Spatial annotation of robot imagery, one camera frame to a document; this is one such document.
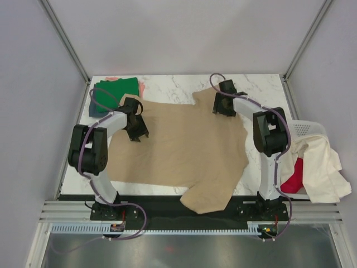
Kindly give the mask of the tan t shirt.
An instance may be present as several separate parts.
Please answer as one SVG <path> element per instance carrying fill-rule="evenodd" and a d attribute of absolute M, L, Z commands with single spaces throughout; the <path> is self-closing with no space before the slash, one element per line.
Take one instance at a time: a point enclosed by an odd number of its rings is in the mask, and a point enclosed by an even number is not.
<path fill-rule="evenodd" d="M 108 150 L 110 180 L 184 187 L 180 201 L 198 213 L 221 211 L 248 165 L 240 116 L 213 113 L 215 90 L 195 92 L 195 104 L 144 101 L 148 137 L 116 132 Z"/>

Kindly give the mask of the red t shirt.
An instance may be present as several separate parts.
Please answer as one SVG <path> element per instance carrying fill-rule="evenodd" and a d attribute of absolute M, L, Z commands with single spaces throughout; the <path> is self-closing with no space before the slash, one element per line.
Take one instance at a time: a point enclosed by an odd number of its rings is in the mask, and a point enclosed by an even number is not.
<path fill-rule="evenodd" d="M 294 165 L 294 173 L 281 185 L 281 191 L 296 194 L 303 188 L 303 159 L 298 157 Z"/>

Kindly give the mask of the cream t shirt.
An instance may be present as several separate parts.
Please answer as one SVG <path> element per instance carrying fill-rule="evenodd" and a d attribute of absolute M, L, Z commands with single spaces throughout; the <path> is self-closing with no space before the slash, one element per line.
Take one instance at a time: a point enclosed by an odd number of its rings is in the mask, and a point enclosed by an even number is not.
<path fill-rule="evenodd" d="M 312 135 L 291 142 L 291 156 L 302 156 L 303 187 L 312 203 L 338 203 L 351 194 L 350 183 L 340 174 L 338 153 L 325 135 Z"/>

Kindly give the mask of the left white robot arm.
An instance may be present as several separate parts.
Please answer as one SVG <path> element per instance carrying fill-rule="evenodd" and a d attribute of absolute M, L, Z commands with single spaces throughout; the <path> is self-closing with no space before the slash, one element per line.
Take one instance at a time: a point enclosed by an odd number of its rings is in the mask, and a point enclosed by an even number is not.
<path fill-rule="evenodd" d="M 72 132 L 68 164 L 83 176 L 95 194 L 91 206 L 92 221 L 117 221 L 125 219 L 120 195 L 112 185 L 108 172 L 108 138 L 117 131 L 126 131 L 132 142 L 140 142 L 149 131 L 142 117 L 143 104 L 126 97 L 124 104 L 110 111 L 93 125 L 75 125 Z"/>

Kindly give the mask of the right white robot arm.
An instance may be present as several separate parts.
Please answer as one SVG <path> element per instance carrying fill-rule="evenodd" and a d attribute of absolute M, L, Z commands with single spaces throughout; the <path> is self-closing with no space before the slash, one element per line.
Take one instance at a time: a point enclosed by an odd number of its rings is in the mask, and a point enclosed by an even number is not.
<path fill-rule="evenodd" d="M 291 134 L 283 108 L 269 108 L 238 92 L 233 81 L 224 79 L 213 86 L 216 90 L 213 113 L 235 116 L 237 113 L 253 123 L 253 142 L 260 153 L 260 186 L 254 205 L 247 216 L 258 219 L 275 219 L 286 216 L 286 206 L 280 190 L 279 163 L 291 145 Z"/>

